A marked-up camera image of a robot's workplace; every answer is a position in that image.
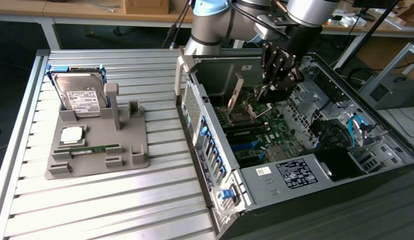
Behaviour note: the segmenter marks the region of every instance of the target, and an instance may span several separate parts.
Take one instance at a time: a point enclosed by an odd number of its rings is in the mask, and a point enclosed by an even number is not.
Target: slotted metal surface
[[[145,109],[149,167],[45,180],[60,105],[47,77],[36,103],[0,239],[215,239],[173,104],[177,51],[53,51],[52,66],[105,67],[117,103]]]

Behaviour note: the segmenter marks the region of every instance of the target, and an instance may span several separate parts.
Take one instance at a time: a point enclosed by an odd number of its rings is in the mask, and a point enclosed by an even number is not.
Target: green circuit board
[[[264,133],[248,137],[256,141],[255,147],[232,150],[241,168],[297,157],[303,151],[303,146],[299,144],[291,129],[284,120],[279,118],[280,111],[284,109],[283,105],[280,103],[257,103],[253,90],[259,87],[247,86],[241,88],[239,101],[229,115],[227,115],[225,106],[213,108],[223,129],[249,126],[249,124],[267,124]]]

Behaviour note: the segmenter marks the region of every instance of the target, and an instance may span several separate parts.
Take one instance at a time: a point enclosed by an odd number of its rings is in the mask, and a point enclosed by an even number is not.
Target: cardboard box
[[[123,0],[125,14],[168,14],[169,0]]]
[[[402,27],[414,27],[414,4],[410,8],[396,15],[394,22]]]

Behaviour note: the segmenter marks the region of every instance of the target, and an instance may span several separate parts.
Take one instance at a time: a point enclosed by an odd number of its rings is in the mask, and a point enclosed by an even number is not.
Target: open computer tower
[[[316,54],[303,58],[304,81],[273,99],[261,98],[259,55],[192,58],[177,109],[217,239],[414,168],[411,144]]]

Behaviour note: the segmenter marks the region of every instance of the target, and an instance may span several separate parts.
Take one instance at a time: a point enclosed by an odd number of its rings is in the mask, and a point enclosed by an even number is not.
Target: hard drive label
[[[289,189],[296,189],[317,182],[303,158],[279,163],[276,167]]]
[[[65,94],[75,113],[100,111],[96,91],[67,91]]]

